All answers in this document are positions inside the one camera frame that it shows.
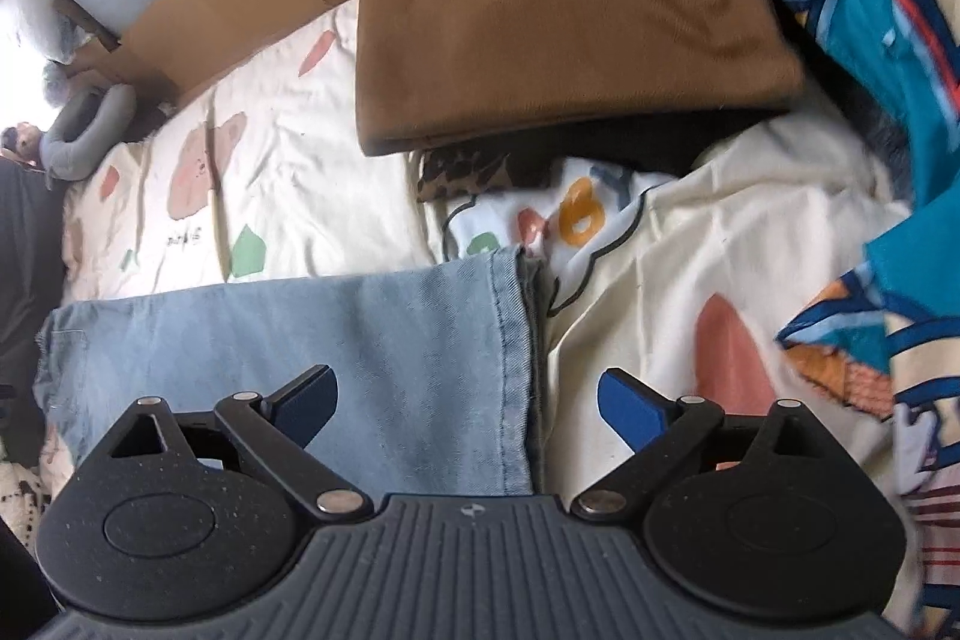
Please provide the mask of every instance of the ribbed gray surface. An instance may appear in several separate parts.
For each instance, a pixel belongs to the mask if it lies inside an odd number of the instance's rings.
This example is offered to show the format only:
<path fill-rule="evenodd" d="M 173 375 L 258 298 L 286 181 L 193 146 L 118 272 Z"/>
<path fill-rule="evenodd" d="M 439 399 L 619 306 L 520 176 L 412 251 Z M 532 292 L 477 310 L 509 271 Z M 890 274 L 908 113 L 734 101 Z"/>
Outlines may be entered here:
<path fill-rule="evenodd" d="M 549 497 L 392 497 L 317 533 L 272 591 L 227 616 L 118 627 L 69 616 L 45 640 L 752 640 L 901 637 L 875 616 L 826 629 L 738 624 L 661 584 L 630 535 Z"/>

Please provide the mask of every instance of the brown blanket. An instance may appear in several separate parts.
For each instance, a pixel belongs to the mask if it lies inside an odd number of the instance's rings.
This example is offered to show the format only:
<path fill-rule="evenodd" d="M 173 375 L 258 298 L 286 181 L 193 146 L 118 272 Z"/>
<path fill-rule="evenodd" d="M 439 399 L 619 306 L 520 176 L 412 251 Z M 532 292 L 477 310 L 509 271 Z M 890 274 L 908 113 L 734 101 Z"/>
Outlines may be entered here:
<path fill-rule="evenodd" d="M 368 155 L 571 119 L 776 105 L 801 80 L 767 0 L 360 0 Z"/>

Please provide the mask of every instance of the green printed shape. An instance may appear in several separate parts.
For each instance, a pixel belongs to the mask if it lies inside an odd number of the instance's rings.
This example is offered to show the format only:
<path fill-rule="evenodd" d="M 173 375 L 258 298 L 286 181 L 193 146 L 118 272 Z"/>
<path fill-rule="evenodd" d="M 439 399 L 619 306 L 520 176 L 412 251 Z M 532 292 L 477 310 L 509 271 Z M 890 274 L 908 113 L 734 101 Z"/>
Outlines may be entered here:
<path fill-rule="evenodd" d="M 234 277 L 262 272 L 267 266 L 267 244 L 244 226 L 230 252 L 230 273 Z"/>
<path fill-rule="evenodd" d="M 485 231 L 483 234 L 478 234 L 470 240 L 470 244 L 467 245 L 467 255 L 475 256 L 477 253 L 493 253 L 494 250 L 499 249 L 500 242 L 497 241 L 491 232 Z"/>

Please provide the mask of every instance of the black cloth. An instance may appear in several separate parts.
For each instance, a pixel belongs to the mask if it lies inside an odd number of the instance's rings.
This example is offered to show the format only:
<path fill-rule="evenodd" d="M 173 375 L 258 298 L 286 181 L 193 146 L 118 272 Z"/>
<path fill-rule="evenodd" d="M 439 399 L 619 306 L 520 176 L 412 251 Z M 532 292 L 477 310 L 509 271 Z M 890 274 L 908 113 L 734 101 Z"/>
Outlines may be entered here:
<path fill-rule="evenodd" d="M 9 461 L 40 461 L 44 421 L 32 394 L 35 336 L 64 293 L 65 183 L 0 158 L 0 437 Z"/>

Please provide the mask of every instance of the metal screw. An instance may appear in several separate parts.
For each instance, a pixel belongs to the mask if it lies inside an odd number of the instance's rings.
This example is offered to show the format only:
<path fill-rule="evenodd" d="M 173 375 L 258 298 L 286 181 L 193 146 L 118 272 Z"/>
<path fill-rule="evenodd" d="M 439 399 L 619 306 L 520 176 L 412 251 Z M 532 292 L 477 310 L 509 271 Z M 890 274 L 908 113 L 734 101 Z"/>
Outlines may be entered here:
<path fill-rule="evenodd" d="M 594 491 L 587 491 L 577 497 L 580 506 L 590 515 L 611 515 L 619 512 L 627 506 L 627 500 L 622 494 L 616 491 L 608 491 L 605 488 L 597 488 Z"/>
<path fill-rule="evenodd" d="M 337 488 L 334 491 L 325 491 L 317 497 L 317 506 L 330 515 L 347 515 L 356 512 L 363 506 L 363 497 L 356 491 L 347 488 Z"/>

